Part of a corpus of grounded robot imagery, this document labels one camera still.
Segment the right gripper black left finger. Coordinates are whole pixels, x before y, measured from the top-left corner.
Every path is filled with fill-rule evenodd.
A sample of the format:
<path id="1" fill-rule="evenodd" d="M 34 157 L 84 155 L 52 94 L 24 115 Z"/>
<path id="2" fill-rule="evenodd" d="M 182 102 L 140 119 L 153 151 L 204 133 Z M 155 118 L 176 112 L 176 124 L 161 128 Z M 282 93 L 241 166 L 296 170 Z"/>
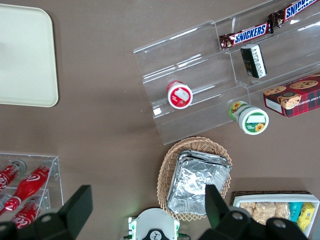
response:
<path id="1" fill-rule="evenodd" d="M 57 212 L 39 217 L 37 233 L 80 233 L 93 211 L 92 186 L 82 185 Z"/>

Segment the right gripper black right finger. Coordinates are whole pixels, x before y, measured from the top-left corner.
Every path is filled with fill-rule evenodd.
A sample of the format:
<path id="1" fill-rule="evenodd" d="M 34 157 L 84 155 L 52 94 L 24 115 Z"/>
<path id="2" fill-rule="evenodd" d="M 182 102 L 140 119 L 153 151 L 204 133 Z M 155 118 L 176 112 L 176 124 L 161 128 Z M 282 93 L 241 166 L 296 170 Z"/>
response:
<path id="1" fill-rule="evenodd" d="M 205 186 L 205 211 L 215 232 L 245 232 L 251 219 L 239 207 L 229 207 L 215 185 Z"/>

